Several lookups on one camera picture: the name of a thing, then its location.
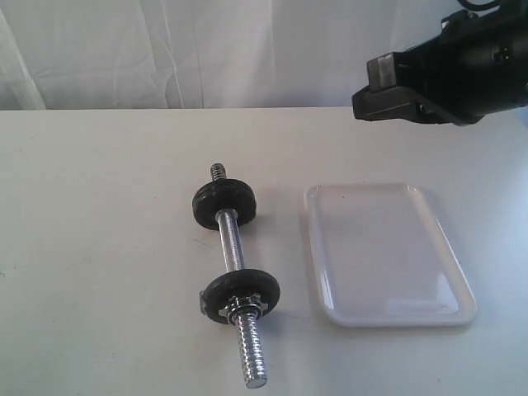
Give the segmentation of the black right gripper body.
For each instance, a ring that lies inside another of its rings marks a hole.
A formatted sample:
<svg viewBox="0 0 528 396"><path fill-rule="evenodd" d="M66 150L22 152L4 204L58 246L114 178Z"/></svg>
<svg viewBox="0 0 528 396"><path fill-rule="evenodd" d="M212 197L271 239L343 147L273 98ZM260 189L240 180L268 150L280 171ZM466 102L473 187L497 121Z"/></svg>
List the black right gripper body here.
<svg viewBox="0 0 528 396"><path fill-rule="evenodd" d="M490 113L485 93L495 71L494 49L403 52L408 75L401 85L352 96L358 120L407 120L417 124L472 125Z"/></svg>

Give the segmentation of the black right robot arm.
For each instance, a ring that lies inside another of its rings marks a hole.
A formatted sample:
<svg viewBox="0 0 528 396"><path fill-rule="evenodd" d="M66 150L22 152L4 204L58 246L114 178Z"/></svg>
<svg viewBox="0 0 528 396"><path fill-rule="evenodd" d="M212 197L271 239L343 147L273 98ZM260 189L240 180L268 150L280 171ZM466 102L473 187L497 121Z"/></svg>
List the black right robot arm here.
<svg viewBox="0 0 528 396"><path fill-rule="evenodd" d="M367 62L355 118L466 126L527 105L527 3L461 5L438 36Z"/></svg>

